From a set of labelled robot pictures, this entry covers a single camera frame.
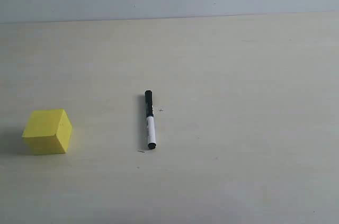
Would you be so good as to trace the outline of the black and white marker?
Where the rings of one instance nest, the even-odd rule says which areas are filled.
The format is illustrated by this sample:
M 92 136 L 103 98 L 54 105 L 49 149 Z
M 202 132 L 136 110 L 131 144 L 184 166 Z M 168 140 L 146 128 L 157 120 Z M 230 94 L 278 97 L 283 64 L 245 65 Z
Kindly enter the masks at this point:
M 156 134 L 153 112 L 153 93 L 151 90 L 145 91 L 145 104 L 146 104 L 146 122 L 147 122 L 147 146 L 148 149 L 153 150 L 156 148 Z

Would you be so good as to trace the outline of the yellow cube block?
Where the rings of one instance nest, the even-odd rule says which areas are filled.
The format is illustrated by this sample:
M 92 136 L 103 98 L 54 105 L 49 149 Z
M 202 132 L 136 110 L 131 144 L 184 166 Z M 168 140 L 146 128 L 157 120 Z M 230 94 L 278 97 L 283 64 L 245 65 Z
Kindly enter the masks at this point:
M 22 138 L 34 155 L 65 154 L 72 128 L 64 109 L 35 110 L 28 119 Z

